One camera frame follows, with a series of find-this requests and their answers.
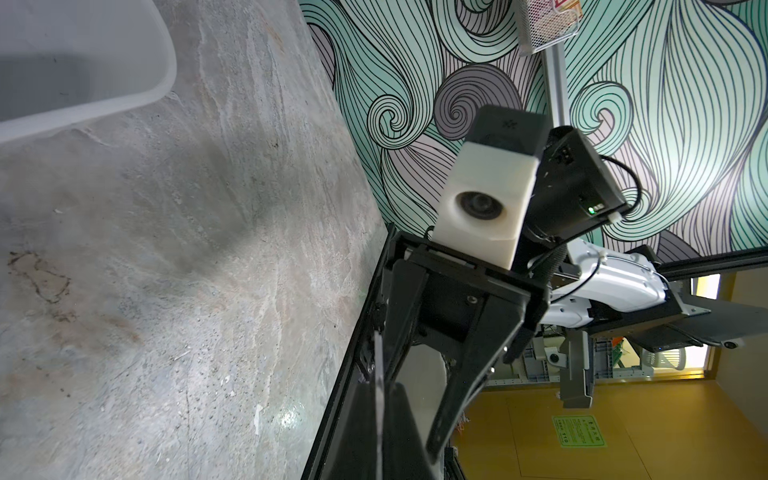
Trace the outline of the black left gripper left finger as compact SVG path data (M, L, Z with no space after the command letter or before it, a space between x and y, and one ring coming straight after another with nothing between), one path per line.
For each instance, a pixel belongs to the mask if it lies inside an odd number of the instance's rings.
M342 403L321 479L375 479L376 462L375 387L354 382Z

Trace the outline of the clear short straight ruler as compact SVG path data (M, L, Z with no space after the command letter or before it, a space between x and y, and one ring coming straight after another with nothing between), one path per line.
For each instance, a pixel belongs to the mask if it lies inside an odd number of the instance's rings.
M383 341L378 331L374 331L374 407L376 433L376 479L383 480L383 437L385 420L385 383Z

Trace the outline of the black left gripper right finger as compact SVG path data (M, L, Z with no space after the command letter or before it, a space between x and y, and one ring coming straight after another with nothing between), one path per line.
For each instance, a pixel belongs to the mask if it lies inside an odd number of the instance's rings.
M399 383L386 391L382 447L385 480L435 478L405 388Z

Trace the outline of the white plastic storage box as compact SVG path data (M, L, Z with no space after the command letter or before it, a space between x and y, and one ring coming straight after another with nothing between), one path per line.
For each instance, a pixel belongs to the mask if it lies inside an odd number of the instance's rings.
M152 1L4 1L1 141L148 105L170 91L176 72Z

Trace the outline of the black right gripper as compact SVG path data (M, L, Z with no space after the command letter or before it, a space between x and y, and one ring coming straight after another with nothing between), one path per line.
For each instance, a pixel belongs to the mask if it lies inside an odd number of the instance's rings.
M383 267L384 381L412 344L455 362L425 440L435 461L500 357L522 356L549 307L549 265L508 271L397 230Z

